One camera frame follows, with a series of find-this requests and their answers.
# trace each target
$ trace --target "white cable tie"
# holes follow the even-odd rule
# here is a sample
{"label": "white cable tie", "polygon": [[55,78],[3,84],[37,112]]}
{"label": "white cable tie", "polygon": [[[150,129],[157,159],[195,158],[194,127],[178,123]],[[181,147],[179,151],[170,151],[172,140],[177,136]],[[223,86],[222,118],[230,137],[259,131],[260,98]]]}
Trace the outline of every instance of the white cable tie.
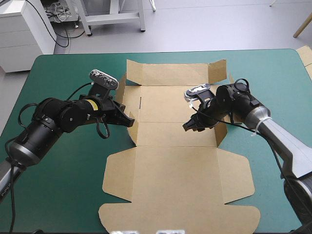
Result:
{"label": "white cable tie", "polygon": [[190,109],[193,108],[193,99],[190,100],[190,104],[189,104]]}
{"label": "white cable tie", "polygon": [[269,117],[269,116],[267,116],[267,117],[263,118],[262,120],[260,120],[260,121],[258,122],[256,128],[254,129],[254,133],[252,133],[252,137],[254,137],[255,135],[257,135],[258,128],[259,128],[260,124],[261,124],[263,121],[267,120],[267,119],[272,119],[272,118]]}

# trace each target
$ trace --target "green tabletop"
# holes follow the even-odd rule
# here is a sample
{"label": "green tabletop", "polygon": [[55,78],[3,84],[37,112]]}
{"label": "green tabletop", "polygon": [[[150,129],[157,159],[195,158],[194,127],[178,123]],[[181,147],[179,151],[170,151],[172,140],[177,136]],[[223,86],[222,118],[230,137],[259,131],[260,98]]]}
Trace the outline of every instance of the green tabletop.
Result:
{"label": "green tabletop", "polygon": [[[273,119],[307,145],[312,145],[312,82],[295,50],[247,50],[137,54],[46,55],[35,61],[11,116],[0,137],[4,143],[18,135],[21,107],[47,97],[66,99],[89,82],[96,68],[118,79],[126,71],[126,59],[145,63],[201,63],[227,60],[234,79],[246,78],[252,94],[272,111]],[[81,90],[86,94],[88,87]],[[29,123],[33,109],[22,115]],[[111,137],[101,139],[95,125],[63,134],[39,165],[30,167],[15,185],[16,232],[100,233],[98,209],[103,203],[127,202],[102,190],[108,155],[134,147],[126,128],[111,126]],[[257,232],[288,232],[300,225],[283,192],[283,183],[267,143],[249,132],[229,127],[221,148],[246,156],[251,165],[255,194],[233,202],[261,211]],[[0,204],[0,231],[8,231],[10,196]]]}

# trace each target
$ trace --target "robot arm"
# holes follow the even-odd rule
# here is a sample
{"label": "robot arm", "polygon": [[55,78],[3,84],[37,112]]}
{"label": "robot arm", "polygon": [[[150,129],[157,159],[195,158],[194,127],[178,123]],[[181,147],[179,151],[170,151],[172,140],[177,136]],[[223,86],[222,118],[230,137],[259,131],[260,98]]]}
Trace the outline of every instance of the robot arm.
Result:
{"label": "robot arm", "polygon": [[[0,164],[0,203],[11,187],[12,164],[13,180],[16,181],[27,167],[42,160],[63,133],[95,123],[99,136],[106,139],[109,137],[107,124],[133,125],[134,119],[123,112],[125,106],[109,95],[111,90],[118,88],[118,81],[98,70],[93,70],[90,78],[93,80],[92,88],[88,95],[80,95],[79,100],[48,98],[37,105],[32,122],[10,144],[10,157]],[[100,131],[100,124],[104,124],[106,135]]]}
{"label": "robot arm", "polygon": [[236,115],[249,129],[262,134],[283,159],[282,174],[289,182],[284,182],[286,197],[301,223],[307,224],[312,220],[312,148],[274,122],[270,110],[251,95],[248,82],[238,81],[219,86],[215,95],[209,84],[185,91],[187,101],[199,99],[201,104],[183,128],[203,131],[213,128],[226,115]]}

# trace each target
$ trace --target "metal frame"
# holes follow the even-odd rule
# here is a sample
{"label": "metal frame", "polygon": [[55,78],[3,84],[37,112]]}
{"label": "metal frame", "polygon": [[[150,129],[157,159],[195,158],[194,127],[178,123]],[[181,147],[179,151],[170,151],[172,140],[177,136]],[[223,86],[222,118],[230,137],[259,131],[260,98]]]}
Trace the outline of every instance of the metal frame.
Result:
{"label": "metal frame", "polygon": [[119,0],[111,0],[110,12],[108,15],[96,15],[89,16],[85,10],[82,0],[74,0],[79,16],[84,28],[84,31],[87,35],[92,35],[91,26],[92,25],[104,25],[104,24],[114,24],[114,23],[128,23],[139,20],[141,31],[145,32],[145,19],[144,19],[144,9],[143,9],[143,0],[137,0],[138,11],[131,13],[120,13],[124,7],[125,0],[122,4],[119,4]]}

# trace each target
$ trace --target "white floor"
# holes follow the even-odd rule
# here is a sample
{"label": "white floor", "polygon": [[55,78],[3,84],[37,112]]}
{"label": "white floor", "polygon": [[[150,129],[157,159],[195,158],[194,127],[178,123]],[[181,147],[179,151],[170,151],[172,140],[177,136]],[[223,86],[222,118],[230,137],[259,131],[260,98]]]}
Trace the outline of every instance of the white floor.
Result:
{"label": "white floor", "polygon": [[[71,40],[56,54],[126,53],[245,49],[297,49],[312,46],[312,24],[297,38],[294,32],[311,13],[312,0],[155,0],[153,12],[144,1],[146,32],[139,23],[94,26],[93,35]],[[90,15],[105,14],[107,0],[85,0]],[[127,0],[124,11],[137,9],[136,0]],[[68,25],[71,36],[82,32]],[[27,73],[0,71],[0,133],[20,93]]]}

